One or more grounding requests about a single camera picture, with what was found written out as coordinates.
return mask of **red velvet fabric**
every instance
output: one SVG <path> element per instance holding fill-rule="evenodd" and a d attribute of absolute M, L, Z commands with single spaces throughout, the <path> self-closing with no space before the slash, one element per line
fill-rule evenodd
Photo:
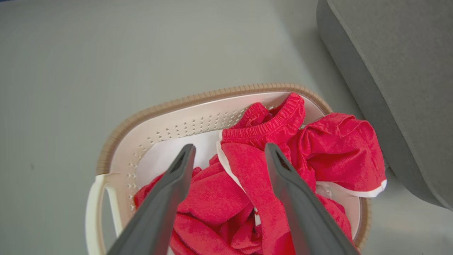
<path fill-rule="evenodd" d="M 294 254 L 284 207 L 270 185 L 264 155 L 268 142 L 279 146 L 314 192 L 316 181 L 332 181 L 352 191 L 381 185 L 382 154 L 368 122 L 333 113 L 299 130 L 304 117 L 303 99 L 291 94 L 270 111 L 260 103 L 251 105 L 238 124 L 223 130 L 222 151 L 244 190 L 224 171 L 217 155 L 208 168 L 195 169 L 173 226 L 170 246 L 175 254 Z M 160 178 L 135 195 L 137 208 Z M 352 241 L 343 206 L 316 196 Z"/>

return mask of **clothing pile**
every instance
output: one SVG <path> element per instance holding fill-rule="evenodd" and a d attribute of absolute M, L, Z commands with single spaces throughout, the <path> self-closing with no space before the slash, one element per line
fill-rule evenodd
<path fill-rule="evenodd" d="M 220 133 L 217 155 L 206 169 L 193 170 L 188 196 L 178 206 L 170 240 L 175 254 L 294 254 L 284 207 L 267 172 L 268 142 L 279 146 L 313 192 L 316 185 L 360 197 L 384 190 L 384 160 L 367 121 L 331 113 L 300 129 L 304 117 L 304 100 L 291 94 L 272 110 L 251 105 Z M 137 208 L 161 176 L 138 191 Z M 316 196 L 352 241 L 343 206 Z"/>

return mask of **gray cushion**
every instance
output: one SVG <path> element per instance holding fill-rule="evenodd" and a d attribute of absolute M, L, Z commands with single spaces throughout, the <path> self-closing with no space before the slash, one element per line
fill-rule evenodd
<path fill-rule="evenodd" d="M 385 158 L 453 207 L 453 1 L 319 0 L 318 30 Z"/>

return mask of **white handle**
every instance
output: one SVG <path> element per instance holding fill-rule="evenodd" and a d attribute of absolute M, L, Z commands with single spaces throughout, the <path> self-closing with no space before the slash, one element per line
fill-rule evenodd
<path fill-rule="evenodd" d="M 104 255 L 106 253 L 101 221 L 102 199 L 106 185 L 106 175 L 97 175 L 88 194 L 85 214 L 85 237 L 89 255 Z"/>

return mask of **red clothing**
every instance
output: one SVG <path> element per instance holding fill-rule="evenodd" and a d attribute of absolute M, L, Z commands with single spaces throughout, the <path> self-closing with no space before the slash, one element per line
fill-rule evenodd
<path fill-rule="evenodd" d="M 267 172 L 268 142 L 279 146 L 313 191 L 317 181 L 364 196 L 385 187 L 382 154 L 368 122 L 332 113 L 299 130 L 304 117 L 304 100 L 291 94 L 270 111 L 251 105 L 238 124 L 223 130 L 218 155 L 208 168 L 194 171 L 178 207 L 170 241 L 175 254 L 294 254 L 284 207 Z M 135 195 L 137 207 L 158 179 Z M 316 196 L 352 241 L 343 206 Z"/>

